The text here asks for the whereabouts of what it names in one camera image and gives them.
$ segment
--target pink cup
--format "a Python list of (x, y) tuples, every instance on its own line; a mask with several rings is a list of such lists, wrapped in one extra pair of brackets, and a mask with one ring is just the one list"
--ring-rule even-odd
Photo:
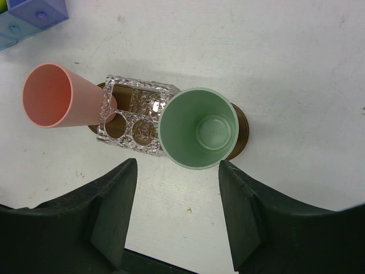
[[(103, 98), (102, 88), (59, 64), (45, 63), (29, 74), (22, 100), (26, 115), (35, 125), (51, 128), (99, 124)], [(112, 108), (117, 108), (114, 97)]]

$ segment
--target cup bottom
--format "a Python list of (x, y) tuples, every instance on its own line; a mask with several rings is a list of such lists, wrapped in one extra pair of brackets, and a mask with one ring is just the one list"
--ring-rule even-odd
[(208, 150), (219, 150), (229, 141), (230, 127), (225, 117), (209, 115), (197, 126), (196, 138)]

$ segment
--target cup rim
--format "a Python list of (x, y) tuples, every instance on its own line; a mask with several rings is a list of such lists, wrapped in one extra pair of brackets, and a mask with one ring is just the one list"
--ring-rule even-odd
[(167, 152), (167, 150), (165, 149), (165, 146), (161, 140), (161, 128), (160, 128), (160, 122), (163, 118), (163, 115), (165, 113), (165, 110), (166, 110), (166, 107), (170, 104), (170, 102), (174, 101), (177, 97), (185, 94), (185, 93), (189, 93), (191, 91), (207, 91), (207, 92), (211, 92), (217, 96), (219, 96), (228, 106), (229, 108), (231, 109), (232, 113), (233, 113), (233, 116), (234, 116), (234, 121), (235, 121), (235, 124), (236, 124), (236, 133), (235, 133), (235, 136), (234, 136), (234, 144), (231, 146), (231, 148), (227, 151), (227, 153), (222, 157), (222, 159), (226, 159), (230, 154), (231, 152), (233, 151), (234, 147), (236, 146), (236, 143), (237, 143), (237, 140), (238, 140), (238, 133), (239, 133), (239, 129), (240, 129), (240, 125), (238, 123), (238, 116), (237, 116), (237, 113), (236, 111), (234, 110), (234, 107), (232, 105), (231, 102), (228, 101), (227, 98), (225, 98), (221, 93), (219, 93), (218, 91), (215, 91), (215, 90), (211, 90), (210, 88), (206, 88), (206, 87), (193, 87), (193, 88), (189, 88), (187, 90), (183, 90), (183, 91), (180, 91), (178, 94), (176, 94), (174, 97), (172, 97), (169, 102), (166, 104), (166, 106), (164, 107), (164, 109), (162, 110), (161, 112), (161, 115), (160, 115), (160, 119), (159, 119), (159, 128), (157, 130), (158, 134), (159, 134), (159, 141), (160, 141), (160, 145), (162, 146), (165, 154), (167, 155), (168, 158), (170, 158), (174, 163), (178, 164), (179, 166), (181, 167), (184, 167), (184, 168), (187, 168), (187, 169), (190, 169), (190, 170), (205, 170), (205, 169), (208, 169), (208, 168), (211, 168), (211, 167), (214, 167), (214, 166), (217, 166), (220, 161), (222, 161), (222, 159), (214, 162), (213, 164), (210, 164), (208, 166), (203, 166), (203, 167), (191, 167), (191, 166), (187, 166), (187, 165), (184, 165), (182, 163), (179, 163), (178, 161), (176, 161), (174, 158), (171, 157), (171, 155)]
[[(71, 93), (71, 97), (70, 97), (70, 104), (68, 105), (68, 108), (66, 110), (66, 112), (64, 113), (64, 115), (62, 116), (61, 119), (59, 119), (56, 123), (54, 124), (51, 124), (51, 125), (48, 125), (48, 126), (43, 126), (41, 124), (37, 124), (35, 123), (32, 119), (30, 119), (27, 111), (26, 111), (26, 108), (25, 108), (25, 104), (24, 104), (24, 90), (25, 90), (25, 85), (29, 79), (29, 77), (32, 75), (32, 73), (34, 71), (36, 71), (37, 69), (39, 69), (40, 67), (43, 67), (43, 66), (48, 66), (48, 65), (51, 65), (51, 66), (55, 66), (55, 67), (58, 67), (59, 69), (61, 69), (65, 75), (67, 76), (67, 79), (68, 79), (68, 82), (70, 84), (70, 93)], [(71, 109), (71, 105), (72, 105), (72, 102), (73, 102), (73, 99), (74, 99), (74, 91), (73, 91), (73, 88), (72, 88), (72, 80), (71, 80), (71, 77), (70, 75), (68, 74), (67, 70), (62, 67), (60, 64), (57, 64), (57, 63), (42, 63), (42, 64), (39, 64), (37, 67), (35, 67), (34, 69), (32, 69), (32, 71), (28, 74), (26, 80), (24, 81), (24, 85), (23, 85), (23, 90), (22, 90), (22, 106), (23, 106), (23, 111), (24, 113), (27, 115), (28, 117), (28, 120), (33, 123), (34, 125), (36, 125), (37, 127), (40, 127), (40, 128), (53, 128), (53, 127), (56, 127), (57, 125), (59, 125), (60, 123), (62, 123), (65, 118), (67, 117), (68, 113), (70, 112), (70, 109)]]

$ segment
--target brown round base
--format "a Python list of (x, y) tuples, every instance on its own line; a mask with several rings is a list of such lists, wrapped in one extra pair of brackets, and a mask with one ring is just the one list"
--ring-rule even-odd
[[(105, 83), (98, 84), (99, 87), (104, 87)], [(113, 96), (115, 97), (118, 108), (121, 110), (128, 111), (129, 109), (129, 102), (131, 101), (131, 95), (132, 95), (132, 89), (125, 88), (123, 86), (114, 86), (113, 90)], [(238, 139), (236, 146), (234, 147), (232, 153), (226, 158), (226, 160), (232, 160), (233, 158), (237, 157), (238, 154), (244, 150), (248, 140), (249, 140), (249, 122), (247, 121), (247, 118), (245, 114), (242, 112), (242, 110), (237, 107), (235, 104), (232, 104), (234, 110), (236, 111), (237, 117), (238, 117), (238, 124), (239, 124), (239, 133), (238, 133)], [(98, 125), (88, 126), (89, 129), (97, 134)], [(110, 137), (112, 138), (118, 138), (120, 137), (123, 132), (125, 131), (125, 120), (120, 116), (117, 115), (115, 118), (109, 122), (107, 125), (107, 132)]]
[(227, 161), (237, 157), (242, 152), (242, 150), (244, 150), (247, 142), (249, 141), (250, 134), (249, 122), (247, 121), (246, 115), (235, 104), (232, 105), (237, 113), (239, 132), (236, 146), (234, 147), (232, 153), (226, 158)]

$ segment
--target plastic cup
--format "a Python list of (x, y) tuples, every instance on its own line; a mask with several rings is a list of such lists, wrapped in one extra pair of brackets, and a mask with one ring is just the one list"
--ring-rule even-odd
[(159, 121), (159, 139), (178, 165), (203, 170), (229, 156), (238, 138), (238, 118), (232, 104), (208, 88), (191, 88), (175, 95)]
[[(59, 64), (45, 63), (29, 74), (22, 101), (35, 125), (51, 128), (98, 124), (103, 98), (102, 88)], [(112, 107), (117, 108), (114, 97)]]

